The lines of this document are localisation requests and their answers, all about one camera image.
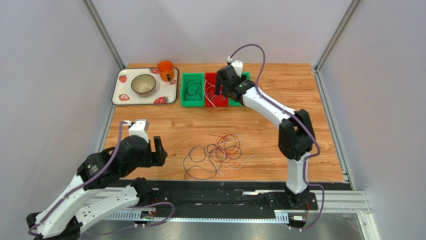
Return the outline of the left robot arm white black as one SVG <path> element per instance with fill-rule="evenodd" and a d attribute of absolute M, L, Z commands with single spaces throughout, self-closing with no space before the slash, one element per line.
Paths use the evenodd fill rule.
<path fill-rule="evenodd" d="M 149 140 L 132 135 L 115 147 L 90 154 L 51 206 L 26 217 L 29 235 L 36 240 L 77 240 L 94 224 L 122 209 L 154 207 L 154 191 L 143 177 L 101 201 L 87 204 L 136 168 L 163 166 L 168 154 L 160 136 L 154 136 L 153 141 L 151 148 Z"/>

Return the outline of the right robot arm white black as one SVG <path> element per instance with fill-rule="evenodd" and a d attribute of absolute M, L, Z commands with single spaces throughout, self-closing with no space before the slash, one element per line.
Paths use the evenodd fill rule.
<path fill-rule="evenodd" d="M 241 70 L 232 64 L 220 68 L 216 73 L 215 93 L 258 112 L 278 129 L 278 148 L 287 159 L 284 200 L 290 208 L 296 208 L 304 204 L 309 194 L 307 166 L 316 144 L 309 113 L 269 98 Z"/>

